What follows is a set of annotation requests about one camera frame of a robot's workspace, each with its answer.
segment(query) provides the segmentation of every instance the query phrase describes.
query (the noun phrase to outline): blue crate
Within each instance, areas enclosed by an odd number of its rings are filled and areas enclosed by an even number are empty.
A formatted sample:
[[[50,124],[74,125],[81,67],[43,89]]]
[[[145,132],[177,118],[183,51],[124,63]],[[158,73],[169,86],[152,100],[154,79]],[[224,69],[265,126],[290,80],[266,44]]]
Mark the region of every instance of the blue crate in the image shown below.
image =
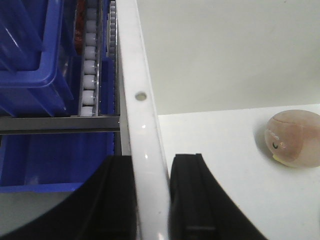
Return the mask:
[[[112,132],[3,136],[0,193],[74,191],[113,154]]]
[[[20,0],[13,0],[14,4],[19,2]],[[76,1],[72,0],[71,2],[75,8]],[[70,64],[73,58],[76,58],[76,51],[72,39],[73,32],[70,31],[70,24],[67,22],[70,16],[64,14],[64,1],[25,0],[24,5],[26,12],[32,16],[30,21],[37,23],[33,30],[39,32],[44,26],[43,33],[40,34],[42,51],[32,52],[34,48],[28,44],[28,41],[18,50],[13,48],[18,52],[22,51],[24,55],[29,54],[27,59],[23,58],[24,62],[32,63],[26,69],[24,68],[26,66],[14,65],[2,58],[0,115],[13,117],[71,115],[69,103],[73,101],[75,105],[78,104],[78,100],[75,99],[73,91],[71,91],[71,85],[72,81],[79,81],[80,78],[75,78],[74,74],[69,73],[69,70],[77,69],[80,71],[80,65],[75,68]],[[0,15],[2,19],[6,16],[1,11]],[[18,26],[22,29],[26,27],[25,25]],[[9,68],[4,69],[3,63],[8,63]]]

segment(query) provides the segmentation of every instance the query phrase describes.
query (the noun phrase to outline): metal frame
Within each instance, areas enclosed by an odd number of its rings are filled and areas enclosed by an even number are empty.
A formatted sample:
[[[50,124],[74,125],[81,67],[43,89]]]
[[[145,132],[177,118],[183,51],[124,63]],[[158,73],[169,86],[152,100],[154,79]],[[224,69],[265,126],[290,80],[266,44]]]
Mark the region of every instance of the metal frame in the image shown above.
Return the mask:
[[[0,118],[1,135],[118,131],[120,131],[119,115]]]

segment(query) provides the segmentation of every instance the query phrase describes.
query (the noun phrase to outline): plush toy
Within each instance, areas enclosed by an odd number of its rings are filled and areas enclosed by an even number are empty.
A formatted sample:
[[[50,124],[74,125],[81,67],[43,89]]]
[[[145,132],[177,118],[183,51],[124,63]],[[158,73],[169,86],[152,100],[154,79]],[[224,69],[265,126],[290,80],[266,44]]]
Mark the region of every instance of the plush toy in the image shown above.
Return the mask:
[[[287,110],[274,115],[264,132],[273,158],[290,167],[320,166],[320,115]]]

